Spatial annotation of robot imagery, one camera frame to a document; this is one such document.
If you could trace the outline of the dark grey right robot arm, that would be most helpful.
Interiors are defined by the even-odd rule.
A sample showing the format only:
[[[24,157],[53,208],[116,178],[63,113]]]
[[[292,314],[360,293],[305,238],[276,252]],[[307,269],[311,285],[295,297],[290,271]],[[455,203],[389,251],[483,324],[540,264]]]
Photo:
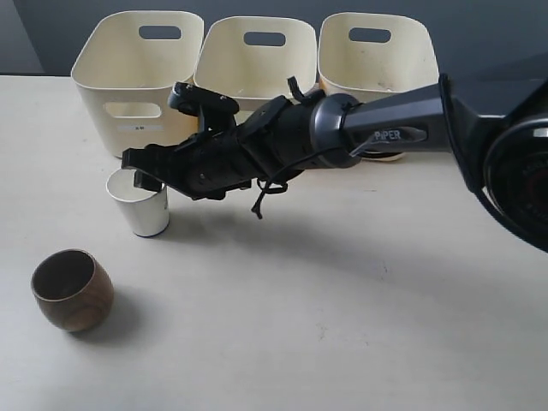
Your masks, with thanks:
[[[448,152],[466,187],[506,230],[547,248],[547,82],[542,78],[437,83],[369,103],[346,93],[275,97],[237,123],[234,99],[176,83],[168,102],[199,121],[195,134],[129,148],[134,185],[170,187],[192,200],[222,200],[257,185],[286,192],[305,170],[345,169],[366,152]]]

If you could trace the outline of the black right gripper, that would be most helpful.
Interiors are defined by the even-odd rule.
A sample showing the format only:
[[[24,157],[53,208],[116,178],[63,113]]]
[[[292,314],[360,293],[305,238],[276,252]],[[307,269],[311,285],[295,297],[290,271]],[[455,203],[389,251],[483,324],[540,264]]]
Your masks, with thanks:
[[[313,95],[296,102],[275,97],[230,130],[197,131],[172,146],[128,148],[121,168],[136,170],[135,188],[161,191],[164,184],[192,200],[223,200],[228,191],[253,184],[262,194],[281,194],[317,166],[310,118],[318,101]]]

